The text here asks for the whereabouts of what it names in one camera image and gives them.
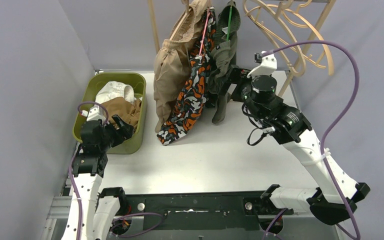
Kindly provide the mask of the olive green plastic basket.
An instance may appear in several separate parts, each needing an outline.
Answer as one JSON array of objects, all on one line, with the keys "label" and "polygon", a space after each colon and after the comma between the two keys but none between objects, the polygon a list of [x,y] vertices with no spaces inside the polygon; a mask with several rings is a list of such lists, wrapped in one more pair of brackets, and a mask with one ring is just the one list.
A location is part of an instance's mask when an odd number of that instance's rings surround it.
[{"label": "olive green plastic basket", "polygon": [[83,94],[82,101],[85,102],[79,109],[88,111],[94,106],[96,95],[108,82],[115,81],[133,88],[134,96],[141,97],[141,106],[139,120],[136,130],[131,138],[123,143],[112,147],[108,150],[108,154],[129,155],[135,153],[142,145],[142,139],[145,129],[146,113],[147,113],[147,96],[146,96],[146,79],[139,73],[135,72],[103,72],[92,77]]}]

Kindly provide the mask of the dark green shorts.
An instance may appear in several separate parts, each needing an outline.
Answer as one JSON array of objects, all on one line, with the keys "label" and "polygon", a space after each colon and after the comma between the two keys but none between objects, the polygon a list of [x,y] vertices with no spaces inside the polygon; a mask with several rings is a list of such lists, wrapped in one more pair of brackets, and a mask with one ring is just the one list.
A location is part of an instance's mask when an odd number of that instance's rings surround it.
[{"label": "dark green shorts", "polygon": [[[228,29],[229,9],[232,4],[232,16],[229,40],[226,41]],[[218,22],[214,34],[214,48],[210,52],[211,72],[208,80],[208,92],[210,101],[214,104],[216,111],[212,117],[214,125],[220,124],[226,117],[227,104],[231,96],[224,84],[228,80],[228,71],[231,66],[236,64],[238,47],[238,30],[241,26],[241,16],[237,9],[236,2],[230,0],[218,15]]]}]

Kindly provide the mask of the brown shorts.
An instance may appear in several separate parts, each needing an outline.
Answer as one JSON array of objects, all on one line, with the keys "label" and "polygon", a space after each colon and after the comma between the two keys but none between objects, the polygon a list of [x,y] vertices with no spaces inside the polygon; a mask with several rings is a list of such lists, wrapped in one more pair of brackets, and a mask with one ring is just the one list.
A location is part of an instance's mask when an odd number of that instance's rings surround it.
[{"label": "brown shorts", "polygon": [[136,99],[133,103],[130,103],[124,97],[116,97],[103,102],[102,105],[108,111],[109,122],[115,128],[118,128],[118,126],[112,119],[113,115],[118,115],[126,124],[133,126],[134,130],[137,129],[142,107],[142,101],[140,99]]}]

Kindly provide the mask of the white shorts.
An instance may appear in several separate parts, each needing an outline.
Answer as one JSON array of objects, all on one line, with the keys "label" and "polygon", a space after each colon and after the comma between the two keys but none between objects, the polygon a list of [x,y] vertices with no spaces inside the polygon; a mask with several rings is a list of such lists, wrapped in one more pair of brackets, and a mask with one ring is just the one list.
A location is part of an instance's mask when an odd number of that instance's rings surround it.
[{"label": "white shorts", "polygon": [[95,102],[102,104],[118,97],[124,98],[131,104],[136,100],[135,92],[131,85],[118,81],[109,81],[98,91]]}]

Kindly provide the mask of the camouflage patterned shorts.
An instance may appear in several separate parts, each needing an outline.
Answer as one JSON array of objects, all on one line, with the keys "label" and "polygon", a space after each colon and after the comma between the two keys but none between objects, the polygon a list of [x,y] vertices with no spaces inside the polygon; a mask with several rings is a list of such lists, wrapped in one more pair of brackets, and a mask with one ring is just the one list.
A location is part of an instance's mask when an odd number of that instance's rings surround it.
[{"label": "camouflage patterned shorts", "polygon": [[[214,49],[214,34],[216,32],[215,10],[210,8],[210,17],[205,34],[202,55],[199,55],[202,33],[199,41],[193,45],[189,56],[191,74],[175,100],[173,111],[156,132],[162,145],[167,146],[185,137],[196,125],[207,102],[208,79],[211,72],[210,52]],[[201,19],[205,25],[207,12]]]}]

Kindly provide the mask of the green hanger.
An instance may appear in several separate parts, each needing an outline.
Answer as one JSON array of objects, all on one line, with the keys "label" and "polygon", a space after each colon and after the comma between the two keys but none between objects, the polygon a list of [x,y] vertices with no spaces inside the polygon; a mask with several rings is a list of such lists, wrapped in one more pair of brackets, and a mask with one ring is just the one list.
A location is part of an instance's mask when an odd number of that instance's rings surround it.
[{"label": "green hanger", "polygon": [[231,21],[232,21],[232,11],[233,11],[233,5],[230,4],[230,7],[229,7],[229,15],[228,15],[228,22],[227,22],[226,41],[228,41],[228,40],[230,39]]}]

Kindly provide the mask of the wooden hanger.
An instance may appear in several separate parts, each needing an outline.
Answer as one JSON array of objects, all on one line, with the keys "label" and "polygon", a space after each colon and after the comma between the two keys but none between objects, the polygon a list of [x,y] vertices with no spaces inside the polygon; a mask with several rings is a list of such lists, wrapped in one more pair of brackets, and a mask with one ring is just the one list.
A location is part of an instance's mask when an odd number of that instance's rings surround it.
[{"label": "wooden hanger", "polygon": [[[287,26],[284,20],[281,19],[281,14],[290,7],[293,3],[291,0],[286,1],[285,3],[280,2],[275,6],[271,6],[262,0],[253,0],[254,4],[256,4],[253,8],[247,7],[247,1],[244,0],[242,2],[242,7],[245,15],[261,30],[263,34],[269,39],[275,49],[279,49],[280,43],[282,43],[285,47],[290,48],[293,52],[297,54],[298,63],[301,64],[300,67],[295,66],[288,58],[285,53],[285,50],[280,50],[279,54],[284,59],[287,67],[291,71],[294,77],[301,77],[306,71],[306,60],[304,57],[304,53],[300,46],[291,46],[292,43],[296,43],[297,39],[291,29]],[[289,39],[292,43],[287,42],[283,38],[281,38],[278,34],[276,34],[273,30],[269,29],[264,25],[262,20],[259,20],[259,16],[261,13],[268,14],[270,17],[274,19],[276,23],[285,31]]]},{"label": "wooden hanger", "polygon": [[[321,12],[321,14],[320,14],[320,16],[319,16],[319,18],[318,18],[318,20],[316,21],[315,24],[311,24],[306,18],[304,18],[302,15],[299,14],[300,9],[307,7],[307,6],[309,6],[312,3],[311,0],[307,0],[304,3],[301,3],[300,5],[298,5],[296,7],[295,10],[291,10],[290,9],[290,6],[292,5],[292,3],[293,3],[292,0],[281,1],[279,3],[279,5],[278,5],[277,11],[275,13],[275,16],[279,17],[280,15],[282,15],[293,26],[298,27],[298,28],[308,28],[308,29],[310,29],[311,30],[311,34],[308,37],[309,41],[312,41],[312,40],[323,40],[324,38],[322,37],[322,35],[320,33],[320,29],[323,26],[325,20],[327,19],[329,13],[331,12],[331,10],[332,10],[332,8],[333,8],[333,6],[335,4],[335,1],[334,0],[328,0],[326,2],[326,5],[325,5],[324,9],[322,10],[322,12]],[[285,12],[292,13],[294,16],[296,16],[297,18],[301,19],[303,24],[298,24],[298,23],[292,21],[286,15]],[[305,45],[303,47],[303,49],[298,47],[297,48],[298,49],[298,52],[297,52],[298,58],[296,59],[294,65],[289,65],[289,68],[291,70],[292,76],[294,76],[294,77],[301,77],[305,73],[305,71],[306,71],[306,63],[307,62],[312,63],[313,65],[315,65],[318,68],[322,68],[322,66],[320,65],[320,61],[323,59],[323,57],[326,57],[326,59],[327,59],[328,75],[332,76],[334,74],[334,71],[335,71],[332,53],[331,53],[329,47],[326,44],[324,44],[322,47],[323,47],[323,52],[320,54],[320,56],[319,56],[317,61],[313,61],[313,60],[310,59],[310,57],[306,57],[306,53],[310,49],[310,44],[309,43],[307,45]]]}]

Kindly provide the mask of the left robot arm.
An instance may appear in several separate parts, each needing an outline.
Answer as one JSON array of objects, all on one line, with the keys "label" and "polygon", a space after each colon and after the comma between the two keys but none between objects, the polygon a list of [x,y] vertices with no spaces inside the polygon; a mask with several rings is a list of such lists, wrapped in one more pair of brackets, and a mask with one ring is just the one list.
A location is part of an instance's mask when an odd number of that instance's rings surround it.
[{"label": "left robot arm", "polygon": [[99,193],[108,150],[130,139],[134,132],[133,126],[117,114],[112,119],[114,124],[99,119],[88,120],[81,126],[82,143],[68,169],[73,196],[62,236],[64,240],[104,240],[116,213],[123,213],[128,207],[121,187]]}]

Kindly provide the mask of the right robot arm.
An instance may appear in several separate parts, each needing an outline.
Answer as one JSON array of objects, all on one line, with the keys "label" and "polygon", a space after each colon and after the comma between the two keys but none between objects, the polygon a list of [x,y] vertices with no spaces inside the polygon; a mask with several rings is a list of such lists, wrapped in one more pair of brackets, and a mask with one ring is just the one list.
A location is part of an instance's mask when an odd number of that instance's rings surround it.
[{"label": "right robot arm", "polygon": [[234,101],[242,102],[242,112],[262,137],[273,137],[292,153],[316,182],[314,188],[286,188],[271,185],[261,195],[261,207],[268,214],[282,209],[311,213],[326,225],[348,220],[364,200],[370,187],[351,178],[336,163],[296,107],[276,95],[277,80],[271,75],[248,77],[249,70],[233,66],[225,87],[235,85]]}]

